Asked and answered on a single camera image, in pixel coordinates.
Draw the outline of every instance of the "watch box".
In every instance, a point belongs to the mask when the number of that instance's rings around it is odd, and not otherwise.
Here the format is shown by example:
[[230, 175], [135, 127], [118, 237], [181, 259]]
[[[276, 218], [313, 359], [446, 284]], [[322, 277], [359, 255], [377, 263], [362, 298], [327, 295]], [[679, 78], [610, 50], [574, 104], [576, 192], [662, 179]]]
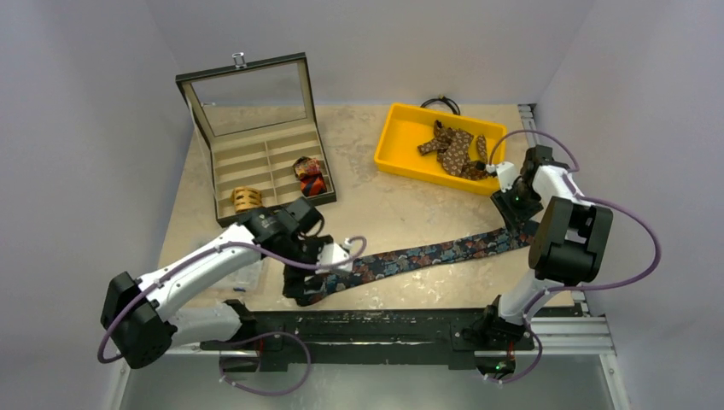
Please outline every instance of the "watch box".
[[308, 199], [336, 201], [336, 190], [319, 136], [304, 53], [245, 62], [176, 76], [210, 154], [216, 220], [236, 220], [232, 193], [252, 188], [262, 205], [281, 208], [302, 196], [293, 165], [319, 161], [326, 192]]

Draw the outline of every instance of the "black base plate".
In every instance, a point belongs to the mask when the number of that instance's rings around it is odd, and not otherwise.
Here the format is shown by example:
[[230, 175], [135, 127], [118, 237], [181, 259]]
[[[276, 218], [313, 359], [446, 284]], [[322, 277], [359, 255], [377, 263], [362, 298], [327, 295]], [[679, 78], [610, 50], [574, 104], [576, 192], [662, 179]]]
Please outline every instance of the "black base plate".
[[[296, 334], [309, 348], [313, 363], [447, 365], [451, 370], [476, 369], [476, 351], [505, 350], [499, 343], [475, 344], [455, 336], [482, 314], [482, 308], [253, 313], [259, 334], [271, 330]], [[537, 316], [575, 317], [581, 316], [581, 310], [546, 307]], [[201, 349], [229, 348], [205, 342]], [[533, 343], [526, 338], [515, 344], [515, 350], [532, 349]], [[307, 361], [302, 349], [287, 337], [267, 338], [262, 357], [262, 372], [283, 372], [289, 363]]]

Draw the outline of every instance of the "metal clasp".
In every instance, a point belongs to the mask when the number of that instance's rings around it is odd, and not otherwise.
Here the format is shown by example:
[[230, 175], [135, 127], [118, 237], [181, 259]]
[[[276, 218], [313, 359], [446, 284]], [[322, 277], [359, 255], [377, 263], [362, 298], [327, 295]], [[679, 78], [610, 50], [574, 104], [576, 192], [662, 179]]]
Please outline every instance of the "metal clasp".
[[247, 66], [247, 62], [244, 60], [244, 53], [232, 54], [231, 58], [234, 59], [234, 65], [236, 68], [245, 68]]

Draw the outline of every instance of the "black cable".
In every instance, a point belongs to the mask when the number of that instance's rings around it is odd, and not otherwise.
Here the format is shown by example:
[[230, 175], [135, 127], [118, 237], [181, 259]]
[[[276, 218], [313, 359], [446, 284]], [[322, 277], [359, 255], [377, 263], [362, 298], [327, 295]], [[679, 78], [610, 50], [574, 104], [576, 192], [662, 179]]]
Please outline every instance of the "black cable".
[[420, 104], [420, 107], [427, 108], [427, 106], [429, 106], [430, 104], [437, 102], [447, 105], [453, 114], [460, 115], [460, 107], [458, 106], [458, 104], [452, 99], [443, 96], [442, 94], [440, 94], [437, 98], [430, 98], [428, 101], [423, 102], [422, 104]]

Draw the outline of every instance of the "black box frame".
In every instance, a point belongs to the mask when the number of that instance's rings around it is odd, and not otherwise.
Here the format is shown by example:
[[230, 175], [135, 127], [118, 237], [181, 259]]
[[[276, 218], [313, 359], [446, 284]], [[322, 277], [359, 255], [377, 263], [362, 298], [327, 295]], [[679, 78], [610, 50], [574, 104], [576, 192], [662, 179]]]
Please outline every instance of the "black box frame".
[[[297, 53], [292, 54], [288, 56], [279, 56], [274, 57], [270, 59], [265, 60], [259, 60], [259, 61], [251, 61], [249, 63], [246, 63], [245, 65], [238, 67], [236, 65], [230, 65], [226, 67], [219, 67], [219, 68], [213, 68], [193, 73], [186, 73], [186, 74], [180, 74], [176, 76], [176, 85], [178, 87], [178, 90], [181, 92], [181, 95], [184, 97], [184, 100], [188, 103], [191, 101], [191, 99], [195, 99], [198, 102], [198, 97], [193, 92], [192, 84], [197, 81], [203, 81], [208, 79], [217, 79], [225, 76], [230, 75], [237, 75], [241, 73], [248, 73], [251, 71], [256, 71], [260, 69], [265, 68], [271, 68], [271, 67], [279, 67], [283, 65], [289, 65], [289, 64], [301, 64], [304, 67], [304, 76], [300, 76], [300, 81], [306, 81], [306, 87], [302, 87], [304, 98], [305, 98], [305, 109], [307, 112], [307, 118], [311, 117], [314, 127], [316, 129], [318, 141], [319, 141], [319, 148], [322, 152], [322, 157], [324, 158], [324, 164], [327, 170], [327, 178], [329, 178], [330, 185], [331, 185], [331, 191], [326, 192], [324, 194], [319, 194], [316, 196], [310, 196], [308, 199], [315, 205], [324, 205], [325, 203], [331, 203], [336, 202], [337, 199], [337, 191], [338, 187], [334, 182], [334, 179], [332, 177], [332, 171], [330, 169], [330, 164], [327, 161], [327, 154], [324, 150], [324, 143], [322, 141], [321, 134], [319, 133], [319, 126], [317, 122], [317, 112], [314, 108], [314, 101], [312, 97], [312, 83], [309, 79], [309, 69], [308, 69], [308, 63], [307, 63], [307, 55], [305, 53]], [[207, 135], [206, 127], [203, 125], [201, 118], [203, 118], [204, 121], [208, 124], [208, 120], [206, 118], [206, 114], [203, 112], [203, 110], [199, 109], [193, 109], [194, 104], [192, 105], [192, 111], [194, 116], [194, 121], [196, 122], [196, 125], [198, 127], [199, 133], [204, 139], [204, 142], [206, 143], [206, 146], [209, 148], [209, 166], [211, 169], [211, 175], [212, 175], [212, 185], [214, 187], [214, 212], [216, 213], [216, 220], [222, 227], [227, 227], [234, 222], [236, 222], [237, 216], [236, 214], [229, 215], [229, 216], [221, 216], [219, 215], [219, 205], [217, 202], [216, 196], [218, 193], [216, 192], [216, 177], [214, 175], [214, 159], [213, 159], [213, 152], [212, 152], [212, 142], [211, 142], [211, 136]], [[284, 202], [284, 203], [277, 203], [273, 206], [269, 206], [267, 208], [270, 209], [279, 209], [283, 206], [289, 204], [290, 202]]]

